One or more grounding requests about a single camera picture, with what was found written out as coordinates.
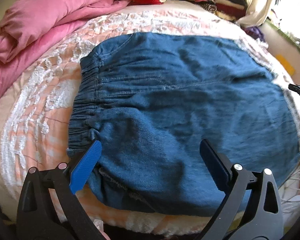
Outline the blue denim pants with lace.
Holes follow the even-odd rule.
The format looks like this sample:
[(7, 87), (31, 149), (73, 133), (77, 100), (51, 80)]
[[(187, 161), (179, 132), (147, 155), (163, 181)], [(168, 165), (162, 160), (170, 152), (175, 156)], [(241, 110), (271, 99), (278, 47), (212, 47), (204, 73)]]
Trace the blue denim pants with lace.
[(298, 129), (273, 74), (233, 40), (133, 33), (81, 59), (69, 157), (94, 140), (102, 153), (88, 184), (120, 210), (211, 216), (224, 195), (199, 146), (278, 185), (300, 161)]

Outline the yellow sticky note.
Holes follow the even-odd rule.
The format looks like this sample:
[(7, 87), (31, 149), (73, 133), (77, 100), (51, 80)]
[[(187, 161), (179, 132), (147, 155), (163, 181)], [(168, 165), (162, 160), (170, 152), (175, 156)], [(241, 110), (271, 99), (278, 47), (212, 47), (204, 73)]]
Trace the yellow sticky note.
[(290, 76), (294, 75), (295, 73), (294, 67), (289, 63), (289, 61), (283, 55), (277, 54), (275, 58), (279, 61), (279, 63), (282, 64), (282, 66), (285, 68), (285, 70)]

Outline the peach white textured bedspread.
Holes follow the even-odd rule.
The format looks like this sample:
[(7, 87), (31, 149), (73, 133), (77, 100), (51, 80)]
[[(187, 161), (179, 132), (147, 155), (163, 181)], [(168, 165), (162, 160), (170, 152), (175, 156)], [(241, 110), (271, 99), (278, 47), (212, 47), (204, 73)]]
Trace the peach white textured bedspread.
[[(30, 167), (50, 169), (70, 158), (69, 122), (82, 82), (81, 59), (101, 42), (133, 33), (233, 40), (273, 74), (273, 82), (282, 89), (292, 111), (300, 145), (300, 96), (288, 89), (292, 78), (277, 59), (239, 26), (187, 2), (130, 6), (89, 20), (33, 63), (0, 99), (0, 204), (9, 217), (16, 216), (22, 184)], [(300, 213), (300, 161), (278, 186), (284, 224), (290, 227)], [(146, 236), (197, 233), (213, 215), (120, 210), (99, 201), (89, 185), (77, 195), (92, 220), (100, 219)]]

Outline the purple cloth near curtain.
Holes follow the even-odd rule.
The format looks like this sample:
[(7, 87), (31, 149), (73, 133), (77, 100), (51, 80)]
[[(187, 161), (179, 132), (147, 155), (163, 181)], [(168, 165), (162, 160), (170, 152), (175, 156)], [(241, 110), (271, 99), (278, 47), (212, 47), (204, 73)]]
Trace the purple cloth near curtain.
[(247, 28), (243, 28), (244, 32), (251, 36), (253, 39), (257, 40), (259, 39), (262, 42), (265, 42), (266, 40), (264, 39), (264, 34), (262, 33), (262, 31), (260, 31), (260, 29), (256, 26), (252, 26), (252, 27), (247, 27)]

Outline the cream curtain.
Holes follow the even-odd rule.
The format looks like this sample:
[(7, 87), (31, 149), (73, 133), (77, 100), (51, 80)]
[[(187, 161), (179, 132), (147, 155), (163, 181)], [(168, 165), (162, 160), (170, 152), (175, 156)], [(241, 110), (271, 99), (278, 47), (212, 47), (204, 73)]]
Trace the cream curtain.
[(247, 10), (245, 16), (236, 21), (241, 27), (262, 25), (270, 12), (273, 0), (246, 0)]

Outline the pink folded blanket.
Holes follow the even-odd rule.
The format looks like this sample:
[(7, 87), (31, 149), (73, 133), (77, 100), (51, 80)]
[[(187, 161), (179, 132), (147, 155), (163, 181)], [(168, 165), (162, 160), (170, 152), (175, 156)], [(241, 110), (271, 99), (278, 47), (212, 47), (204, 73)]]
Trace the pink folded blanket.
[(128, 0), (18, 0), (0, 21), (0, 98), (22, 72), (65, 36)]

